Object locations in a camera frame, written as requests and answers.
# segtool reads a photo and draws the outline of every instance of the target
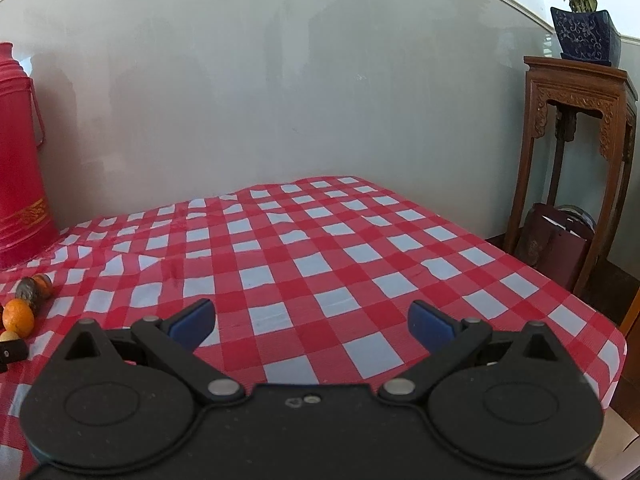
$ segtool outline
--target thermos handle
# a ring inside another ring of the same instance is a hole
[[[42,115],[40,114],[40,107],[38,106],[38,99],[36,98],[36,89],[33,87],[33,79],[29,78],[29,85],[31,88],[31,96],[33,98],[33,106],[36,108],[36,115],[38,116],[38,122],[40,123],[40,131],[42,132],[42,138],[36,145],[36,148],[41,147],[44,144],[46,134],[44,132],[44,122],[42,121]]]

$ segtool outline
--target wooden floor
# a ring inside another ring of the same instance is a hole
[[[501,247],[502,236],[488,241]],[[603,261],[593,269],[580,298],[620,325],[639,286],[640,282],[633,276],[614,264]],[[630,332],[626,342],[628,349],[623,377],[613,395],[611,407],[640,433],[640,323]]]

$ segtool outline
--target tangerine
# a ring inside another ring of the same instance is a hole
[[[15,298],[4,306],[2,324],[9,332],[15,332],[24,339],[33,330],[34,323],[33,312],[28,301]]]
[[[32,279],[38,286],[40,297],[43,300],[48,300],[53,294],[53,283],[51,283],[51,278],[46,274],[36,274]]]

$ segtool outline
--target small black object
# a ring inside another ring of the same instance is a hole
[[[22,339],[0,342],[0,373],[8,370],[9,363],[24,361],[28,355],[27,343]]]
[[[617,68],[622,40],[607,10],[571,12],[551,7],[562,59]]]
[[[378,394],[258,384],[247,395],[185,349],[189,316],[215,320],[213,304],[70,330],[20,410],[41,463],[28,479],[597,479],[584,460],[600,403],[544,323],[494,332],[415,302],[412,333],[436,349]]]

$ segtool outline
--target red thermos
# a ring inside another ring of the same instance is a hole
[[[33,81],[12,57],[11,43],[0,43],[0,270],[37,256],[59,238],[44,193],[31,97],[42,118]]]

